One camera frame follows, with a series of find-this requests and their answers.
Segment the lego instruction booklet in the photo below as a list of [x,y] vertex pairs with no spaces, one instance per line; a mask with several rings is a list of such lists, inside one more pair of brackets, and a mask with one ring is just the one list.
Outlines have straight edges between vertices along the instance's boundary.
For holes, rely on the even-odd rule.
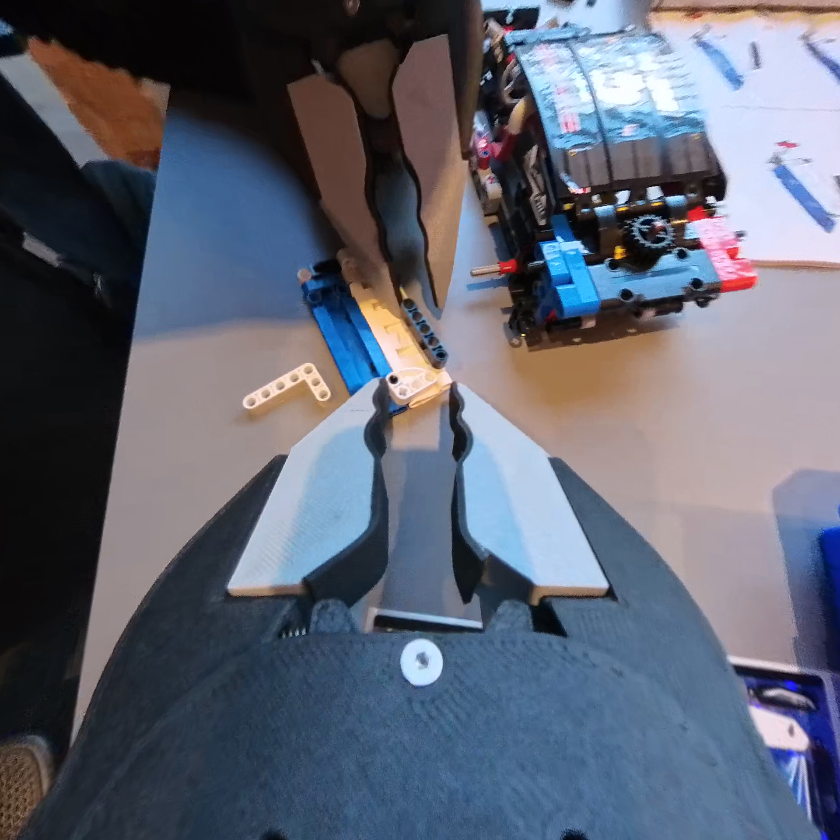
[[744,253],[837,268],[838,2],[655,2],[650,22],[697,84]]

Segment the person's left forearm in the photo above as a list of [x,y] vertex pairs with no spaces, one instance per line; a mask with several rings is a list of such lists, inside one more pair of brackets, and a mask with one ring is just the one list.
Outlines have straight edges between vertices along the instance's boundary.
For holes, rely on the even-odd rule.
[[1,17],[84,60],[231,98],[249,95],[245,38],[277,36],[249,2],[2,1]]

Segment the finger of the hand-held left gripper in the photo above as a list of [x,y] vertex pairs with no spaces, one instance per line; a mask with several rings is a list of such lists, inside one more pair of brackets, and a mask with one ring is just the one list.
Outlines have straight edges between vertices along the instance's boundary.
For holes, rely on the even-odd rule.
[[443,310],[455,267],[467,175],[446,35],[411,45],[395,71],[392,99],[416,186],[429,286],[435,307]]
[[291,82],[287,91],[323,212],[370,288],[396,292],[373,205],[356,100],[347,87],[321,73]]

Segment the lego race car model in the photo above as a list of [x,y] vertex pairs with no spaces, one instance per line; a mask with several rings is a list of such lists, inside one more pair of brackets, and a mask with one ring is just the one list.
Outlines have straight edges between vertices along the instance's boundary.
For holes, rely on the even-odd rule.
[[726,176],[662,36],[486,12],[469,173],[511,299],[512,344],[645,321],[748,291]]

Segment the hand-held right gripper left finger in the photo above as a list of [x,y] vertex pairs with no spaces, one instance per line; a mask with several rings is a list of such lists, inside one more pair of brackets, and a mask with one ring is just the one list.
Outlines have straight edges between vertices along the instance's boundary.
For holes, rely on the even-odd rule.
[[361,601],[388,561],[385,380],[364,385],[293,446],[227,583],[231,596]]

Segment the white L-shaped lego beam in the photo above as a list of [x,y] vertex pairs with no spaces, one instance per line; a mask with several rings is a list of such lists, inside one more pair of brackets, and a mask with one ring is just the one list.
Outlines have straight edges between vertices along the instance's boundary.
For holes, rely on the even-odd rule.
[[306,362],[247,394],[242,406],[249,415],[264,413],[289,395],[308,392],[317,403],[332,399],[329,386],[314,363]]

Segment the person's knit shoe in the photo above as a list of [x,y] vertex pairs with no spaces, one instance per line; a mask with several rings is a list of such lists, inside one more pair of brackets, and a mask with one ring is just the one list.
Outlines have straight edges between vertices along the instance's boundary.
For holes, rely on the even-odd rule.
[[25,734],[1,744],[1,838],[15,839],[54,779],[48,742]]

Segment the blue plastic bin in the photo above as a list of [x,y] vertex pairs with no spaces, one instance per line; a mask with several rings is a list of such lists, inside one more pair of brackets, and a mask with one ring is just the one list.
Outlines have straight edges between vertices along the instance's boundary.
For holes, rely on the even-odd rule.
[[839,474],[799,469],[773,489],[772,500],[794,615],[796,661],[837,671],[834,585],[823,535],[838,528]]

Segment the blue white lego panel assembly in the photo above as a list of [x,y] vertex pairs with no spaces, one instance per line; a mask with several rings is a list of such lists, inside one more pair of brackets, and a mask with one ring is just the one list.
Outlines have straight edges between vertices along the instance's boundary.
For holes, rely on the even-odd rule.
[[298,284],[348,393],[387,383],[395,416],[443,396],[453,380],[437,329],[400,291],[394,314],[381,303],[355,260],[344,253],[299,269]]

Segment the grey desk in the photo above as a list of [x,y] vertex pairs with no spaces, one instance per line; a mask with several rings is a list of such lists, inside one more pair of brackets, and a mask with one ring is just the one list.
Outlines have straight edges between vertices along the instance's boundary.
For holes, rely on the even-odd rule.
[[[172,93],[73,735],[165,566],[268,461],[347,399],[298,288],[337,246],[250,108]],[[670,563],[730,655],[798,663],[772,494],[838,472],[838,273],[751,291],[628,337],[513,349],[465,189],[439,328],[452,375],[561,457]],[[244,397],[306,362],[332,399]]]

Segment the person's black jacket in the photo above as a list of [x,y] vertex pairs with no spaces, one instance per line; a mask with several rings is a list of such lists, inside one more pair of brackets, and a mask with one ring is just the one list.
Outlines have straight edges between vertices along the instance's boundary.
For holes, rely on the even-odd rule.
[[67,750],[155,175],[79,165],[2,78],[2,739]]

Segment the holographic sticker sheet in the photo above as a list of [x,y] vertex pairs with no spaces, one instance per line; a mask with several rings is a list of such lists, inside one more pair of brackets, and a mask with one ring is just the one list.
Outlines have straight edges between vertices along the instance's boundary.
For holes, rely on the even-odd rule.
[[729,657],[750,715],[794,798],[822,838],[839,838],[838,675]]

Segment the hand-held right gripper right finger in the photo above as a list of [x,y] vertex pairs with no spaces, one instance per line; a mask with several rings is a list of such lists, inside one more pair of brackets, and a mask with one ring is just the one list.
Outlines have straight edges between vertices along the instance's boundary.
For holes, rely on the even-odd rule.
[[450,387],[452,563],[462,602],[604,597],[610,584],[550,456],[469,389]]

